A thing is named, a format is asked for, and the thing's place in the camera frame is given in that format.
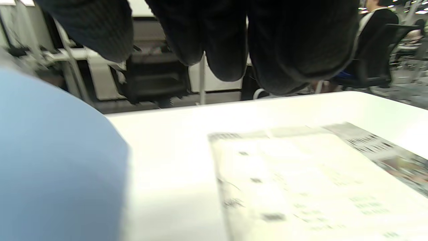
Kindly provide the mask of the person's right hand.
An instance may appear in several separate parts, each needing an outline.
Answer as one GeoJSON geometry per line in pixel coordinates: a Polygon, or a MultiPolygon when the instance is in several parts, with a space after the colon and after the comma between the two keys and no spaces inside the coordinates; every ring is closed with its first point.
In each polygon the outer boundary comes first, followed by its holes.
{"type": "MultiPolygon", "coordinates": [[[[78,43],[120,63],[133,52],[127,0],[36,0],[78,43]]],[[[352,59],[358,0],[147,0],[167,43],[185,65],[205,55],[221,81],[243,78],[250,58],[259,86],[273,95],[300,91],[338,74],[352,59]]]]}

